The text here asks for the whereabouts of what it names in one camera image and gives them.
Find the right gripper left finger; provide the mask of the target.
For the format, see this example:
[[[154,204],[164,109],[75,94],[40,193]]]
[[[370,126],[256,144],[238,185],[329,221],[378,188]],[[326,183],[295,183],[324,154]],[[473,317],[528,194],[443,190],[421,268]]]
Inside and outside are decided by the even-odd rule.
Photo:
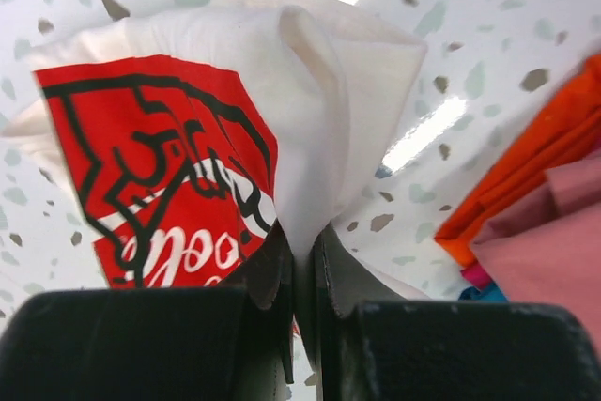
[[[40,293],[1,338],[5,400],[284,400],[292,257],[279,225],[212,287]]]

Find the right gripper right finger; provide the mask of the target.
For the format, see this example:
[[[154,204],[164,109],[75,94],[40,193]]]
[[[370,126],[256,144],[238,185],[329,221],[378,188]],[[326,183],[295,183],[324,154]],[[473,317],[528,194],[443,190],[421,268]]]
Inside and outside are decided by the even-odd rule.
[[[576,318],[529,303],[409,301],[326,228],[313,248],[321,400],[596,400]]]

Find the white t shirt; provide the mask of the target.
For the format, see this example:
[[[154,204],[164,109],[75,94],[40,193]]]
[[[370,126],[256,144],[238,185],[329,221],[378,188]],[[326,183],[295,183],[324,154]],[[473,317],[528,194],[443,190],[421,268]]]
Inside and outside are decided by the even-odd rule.
[[[47,237],[24,290],[217,285],[281,227],[311,332],[311,248],[376,173],[426,52],[337,0],[210,0],[33,48],[35,97],[1,136],[89,245]]]

